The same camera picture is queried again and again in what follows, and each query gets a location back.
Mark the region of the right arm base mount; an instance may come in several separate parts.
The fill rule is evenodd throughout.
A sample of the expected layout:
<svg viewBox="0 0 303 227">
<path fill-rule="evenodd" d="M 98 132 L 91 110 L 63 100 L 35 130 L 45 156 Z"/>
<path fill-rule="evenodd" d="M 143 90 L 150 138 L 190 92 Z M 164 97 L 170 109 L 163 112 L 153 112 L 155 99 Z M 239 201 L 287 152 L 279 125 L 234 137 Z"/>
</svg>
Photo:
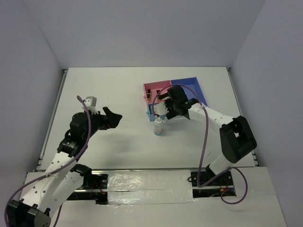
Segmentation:
<svg viewBox="0 0 303 227">
<path fill-rule="evenodd" d="M 187 178 L 187 181 L 192 185 L 194 198 L 220 197 L 224 191 L 227 192 L 224 193 L 223 197 L 236 196 L 230 170 L 214 179 L 203 188 L 197 186 L 197 175 L 197 171 L 190 171 L 190 177 Z"/>
</svg>

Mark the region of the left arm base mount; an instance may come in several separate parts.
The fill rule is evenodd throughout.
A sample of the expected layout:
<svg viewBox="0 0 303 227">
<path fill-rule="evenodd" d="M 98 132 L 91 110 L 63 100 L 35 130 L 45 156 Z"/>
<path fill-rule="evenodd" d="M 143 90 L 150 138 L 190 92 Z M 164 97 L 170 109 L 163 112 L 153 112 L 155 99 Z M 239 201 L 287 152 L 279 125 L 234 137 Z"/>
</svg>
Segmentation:
<svg viewBox="0 0 303 227">
<path fill-rule="evenodd" d="M 94 201 L 97 205 L 107 205 L 108 174 L 92 174 L 87 182 L 75 190 L 68 201 Z"/>
</svg>

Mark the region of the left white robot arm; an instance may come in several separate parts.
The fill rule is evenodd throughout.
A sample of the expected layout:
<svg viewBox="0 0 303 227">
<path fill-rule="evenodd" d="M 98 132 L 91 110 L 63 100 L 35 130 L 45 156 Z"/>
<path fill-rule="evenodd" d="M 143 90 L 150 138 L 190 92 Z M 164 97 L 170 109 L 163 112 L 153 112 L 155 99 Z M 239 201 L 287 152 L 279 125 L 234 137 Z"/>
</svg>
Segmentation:
<svg viewBox="0 0 303 227">
<path fill-rule="evenodd" d="M 24 185 L 31 188 L 19 200 L 9 199 L 4 215 L 6 226 L 48 227 L 76 189 L 92 185 L 91 168 L 78 164 L 78 160 L 97 131 L 116 128 L 122 119 L 122 115 L 107 107 L 103 111 L 101 114 L 88 107 L 72 117 L 70 128 L 45 173 Z"/>
</svg>

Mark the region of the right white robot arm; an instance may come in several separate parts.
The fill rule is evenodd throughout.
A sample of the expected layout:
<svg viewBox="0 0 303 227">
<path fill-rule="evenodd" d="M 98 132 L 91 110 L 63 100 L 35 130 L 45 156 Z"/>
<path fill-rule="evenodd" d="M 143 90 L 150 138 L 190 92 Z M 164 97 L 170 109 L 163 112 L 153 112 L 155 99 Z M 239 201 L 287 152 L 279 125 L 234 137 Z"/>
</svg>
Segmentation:
<svg viewBox="0 0 303 227">
<path fill-rule="evenodd" d="M 194 97 L 189 99 L 185 89 L 185 85 L 175 84 L 159 90 L 155 98 L 160 102 L 152 104 L 151 109 L 155 116 L 165 115 L 167 119 L 183 116 L 205 125 L 201 163 L 205 156 L 209 130 L 219 134 L 221 148 L 215 160 L 205 168 L 207 182 L 216 185 L 222 180 L 224 172 L 257 147 L 257 142 L 244 116 L 231 117 L 215 111 L 203 104 L 195 91 L 192 91 Z"/>
</svg>

